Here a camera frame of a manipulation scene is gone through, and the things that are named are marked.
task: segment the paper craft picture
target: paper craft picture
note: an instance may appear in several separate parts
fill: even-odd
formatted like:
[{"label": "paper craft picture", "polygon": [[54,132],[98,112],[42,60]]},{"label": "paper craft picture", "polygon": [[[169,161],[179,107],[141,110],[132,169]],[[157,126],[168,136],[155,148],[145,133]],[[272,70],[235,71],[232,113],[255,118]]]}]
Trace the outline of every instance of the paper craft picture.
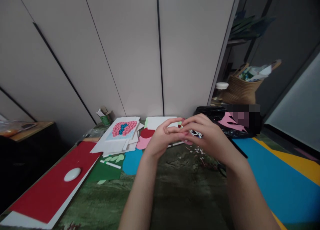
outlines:
[{"label": "paper craft picture", "polygon": [[137,126],[136,121],[118,122],[112,129],[106,140],[131,139]]}]

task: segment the jar lid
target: jar lid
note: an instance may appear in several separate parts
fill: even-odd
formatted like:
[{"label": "jar lid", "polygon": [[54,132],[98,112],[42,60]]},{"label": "jar lid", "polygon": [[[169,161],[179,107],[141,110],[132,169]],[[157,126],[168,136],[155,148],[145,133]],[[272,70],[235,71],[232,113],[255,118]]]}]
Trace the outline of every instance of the jar lid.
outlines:
[{"label": "jar lid", "polygon": [[226,82],[218,82],[218,83],[216,84],[216,88],[217,88],[217,89],[221,89],[221,90],[227,89],[228,86],[229,86],[229,84],[226,83]]}]

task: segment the hand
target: hand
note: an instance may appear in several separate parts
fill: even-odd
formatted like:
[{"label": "hand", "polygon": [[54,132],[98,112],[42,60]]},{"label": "hand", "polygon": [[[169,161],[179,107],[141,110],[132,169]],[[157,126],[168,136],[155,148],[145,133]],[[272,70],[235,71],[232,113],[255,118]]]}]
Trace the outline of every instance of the hand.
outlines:
[{"label": "hand", "polygon": [[188,140],[202,147],[210,156],[221,161],[230,167],[239,160],[245,159],[243,155],[233,146],[229,139],[222,132],[220,127],[210,121],[204,114],[198,114],[186,119],[183,123],[181,133],[194,130],[203,134],[200,139],[195,136],[183,136],[183,140]]},{"label": "hand", "polygon": [[182,141],[184,134],[180,133],[180,129],[178,127],[168,127],[171,123],[182,120],[183,118],[172,118],[158,126],[144,153],[158,160],[165,153],[170,143]]}]

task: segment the wicker basket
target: wicker basket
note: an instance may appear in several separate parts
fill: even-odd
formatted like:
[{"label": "wicker basket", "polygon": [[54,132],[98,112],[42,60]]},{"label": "wicker basket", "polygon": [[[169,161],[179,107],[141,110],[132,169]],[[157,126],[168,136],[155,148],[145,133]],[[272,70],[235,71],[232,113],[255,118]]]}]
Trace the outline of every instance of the wicker basket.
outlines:
[{"label": "wicker basket", "polygon": [[[272,63],[272,71],[281,64],[281,60]],[[222,94],[223,101],[228,104],[255,104],[255,92],[261,85],[263,80],[249,82],[240,79],[238,76],[249,66],[248,63],[241,65],[233,75],[230,76],[229,86]]]}]

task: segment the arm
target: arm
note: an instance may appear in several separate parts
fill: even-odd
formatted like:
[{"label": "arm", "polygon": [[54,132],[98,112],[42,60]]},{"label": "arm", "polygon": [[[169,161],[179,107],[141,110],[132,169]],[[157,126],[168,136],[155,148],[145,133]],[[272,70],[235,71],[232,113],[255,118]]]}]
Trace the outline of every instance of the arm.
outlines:
[{"label": "arm", "polygon": [[159,158],[170,143],[184,137],[183,133],[179,133],[179,128],[168,128],[168,126],[181,120],[182,118],[169,119],[153,134],[140,160],[136,178],[120,219],[119,230],[149,229]]},{"label": "arm", "polygon": [[187,135],[185,140],[201,146],[227,166],[227,189],[236,229],[277,229],[279,225],[264,200],[246,158],[232,145],[221,129],[204,114],[188,118],[180,131],[201,132],[203,138]]},{"label": "arm", "polygon": [[149,229],[158,161],[142,155],[119,229]]}]

